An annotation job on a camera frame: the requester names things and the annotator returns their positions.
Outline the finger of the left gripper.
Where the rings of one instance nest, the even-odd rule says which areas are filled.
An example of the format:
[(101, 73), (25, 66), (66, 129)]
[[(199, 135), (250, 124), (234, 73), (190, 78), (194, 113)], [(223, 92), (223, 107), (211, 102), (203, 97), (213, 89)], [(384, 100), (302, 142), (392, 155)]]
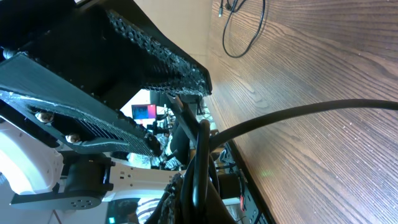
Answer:
[(211, 94), (208, 70), (138, 6), (19, 6), (19, 43), (47, 71), (28, 94), (52, 103), (123, 102), (147, 89)]
[(157, 138), (132, 118), (24, 54), (1, 62), (1, 100), (80, 154), (161, 153)]

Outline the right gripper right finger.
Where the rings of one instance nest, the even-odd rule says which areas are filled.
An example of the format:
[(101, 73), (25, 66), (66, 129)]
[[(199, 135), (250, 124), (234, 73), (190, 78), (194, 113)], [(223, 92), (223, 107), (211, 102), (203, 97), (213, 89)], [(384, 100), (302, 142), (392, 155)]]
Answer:
[(220, 191), (218, 192), (211, 180), (208, 180), (208, 189), (205, 204), (207, 223), (235, 224), (235, 219), (226, 209), (223, 199), (236, 198), (236, 174), (221, 174), (219, 177)]

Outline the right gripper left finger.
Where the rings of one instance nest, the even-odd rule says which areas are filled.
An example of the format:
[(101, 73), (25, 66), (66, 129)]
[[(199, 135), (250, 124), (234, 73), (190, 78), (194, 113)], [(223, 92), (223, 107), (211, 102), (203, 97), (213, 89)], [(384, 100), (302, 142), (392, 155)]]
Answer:
[(181, 203), (184, 174), (177, 173), (164, 189), (164, 194), (146, 224), (184, 224)]

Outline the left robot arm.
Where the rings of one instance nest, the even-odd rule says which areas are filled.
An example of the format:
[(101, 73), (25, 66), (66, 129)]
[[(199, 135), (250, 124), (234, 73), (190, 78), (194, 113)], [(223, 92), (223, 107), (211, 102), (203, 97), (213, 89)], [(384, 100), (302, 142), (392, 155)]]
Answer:
[(28, 209), (86, 210), (161, 193), (170, 171), (114, 162), (160, 156), (153, 133), (122, 112), (161, 92), (188, 138), (208, 152), (181, 95), (208, 96), (208, 70), (166, 38), (134, 1), (1, 2), (1, 172)]

